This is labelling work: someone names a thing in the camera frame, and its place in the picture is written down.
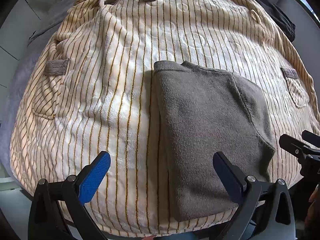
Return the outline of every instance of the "silver bolt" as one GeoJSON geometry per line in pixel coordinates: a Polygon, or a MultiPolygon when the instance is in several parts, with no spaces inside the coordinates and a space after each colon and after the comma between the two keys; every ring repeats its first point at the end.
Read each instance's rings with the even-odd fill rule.
{"type": "Polygon", "coordinates": [[[255,182],[256,178],[254,176],[250,175],[250,176],[247,177],[247,180],[250,181],[250,182],[255,182]]]}
{"type": "Polygon", "coordinates": [[[278,179],[278,183],[283,186],[285,184],[285,181],[283,179],[278,179]]]}
{"type": "Polygon", "coordinates": [[[45,183],[45,179],[41,179],[41,180],[38,181],[39,185],[43,185],[44,183],[45,183]]]}
{"type": "Polygon", "coordinates": [[[75,181],[76,180],[76,176],[75,175],[70,175],[68,177],[68,181],[72,182],[72,181],[75,181]]]}

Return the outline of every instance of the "folded sweater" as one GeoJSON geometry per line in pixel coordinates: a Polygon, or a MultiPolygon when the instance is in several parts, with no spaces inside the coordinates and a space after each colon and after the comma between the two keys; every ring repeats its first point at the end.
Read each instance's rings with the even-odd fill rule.
{"type": "Polygon", "coordinates": [[[251,81],[187,61],[154,64],[155,88],[177,221],[235,207],[212,166],[222,151],[246,175],[270,181],[275,152],[267,104],[251,81]]]}

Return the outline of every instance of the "striped robe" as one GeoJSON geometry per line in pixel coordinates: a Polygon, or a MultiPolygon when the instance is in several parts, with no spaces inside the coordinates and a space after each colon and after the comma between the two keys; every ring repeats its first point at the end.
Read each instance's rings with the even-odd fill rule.
{"type": "MultiPolygon", "coordinates": [[[[158,60],[187,60],[257,84],[276,141],[283,133],[300,140],[303,130],[319,134],[312,77],[254,0],[97,1],[76,0],[21,100],[10,158],[29,193],[40,178],[64,180],[107,150],[111,167],[85,205],[100,229],[120,236],[166,235],[230,219],[235,209],[184,222],[170,214],[170,164],[153,89],[158,60]],[[66,75],[42,74],[47,61],[66,58],[66,75]],[[300,79],[284,78],[281,67],[296,69],[300,79]]],[[[271,180],[283,178],[292,186],[301,178],[299,170],[297,159],[277,144],[271,180]]]]}

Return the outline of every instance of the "striped pocket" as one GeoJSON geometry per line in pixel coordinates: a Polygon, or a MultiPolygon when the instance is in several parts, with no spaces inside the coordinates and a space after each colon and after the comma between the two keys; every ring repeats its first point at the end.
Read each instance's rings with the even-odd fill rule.
{"type": "Polygon", "coordinates": [[[281,68],[289,94],[297,108],[302,108],[309,102],[309,96],[303,85],[301,84],[300,78],[297,71],[294,68],[281,68]]]}
{"type": "Polygon", "coordinates": [[[33,100],[33,113],[39,117],[53,119],[59,103],[61,84],[65,79],[68,60],[50,60],[37,85],[33,100]]]}

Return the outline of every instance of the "gray wall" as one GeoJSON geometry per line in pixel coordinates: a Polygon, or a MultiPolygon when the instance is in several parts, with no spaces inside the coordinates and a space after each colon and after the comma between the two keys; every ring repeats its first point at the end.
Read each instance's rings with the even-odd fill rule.
{"type": "Polygon", "coordinates": [[[320,103],[320,29],[296,0],[279,0],[277,5],[296,25],[293,45],[298,51],[307,71],[313,77],[320,103]]]}

